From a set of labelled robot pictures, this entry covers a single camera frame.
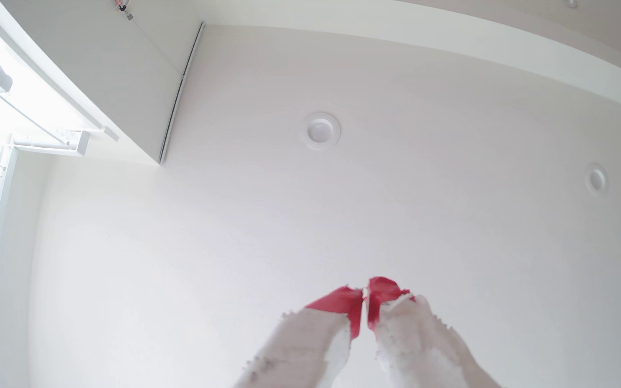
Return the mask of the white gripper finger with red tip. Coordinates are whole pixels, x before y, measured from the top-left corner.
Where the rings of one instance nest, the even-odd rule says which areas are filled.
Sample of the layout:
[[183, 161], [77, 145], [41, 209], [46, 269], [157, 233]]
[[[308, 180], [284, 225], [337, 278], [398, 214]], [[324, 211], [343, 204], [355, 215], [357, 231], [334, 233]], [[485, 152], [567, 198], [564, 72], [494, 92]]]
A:
[[427, 299], [389, 278], [367, 286], [368, 328], [390, 387], [500, 387]]
[[361, 288], [339, 287], [282, 319], [235, 387], [331, 387], [360, 331]]

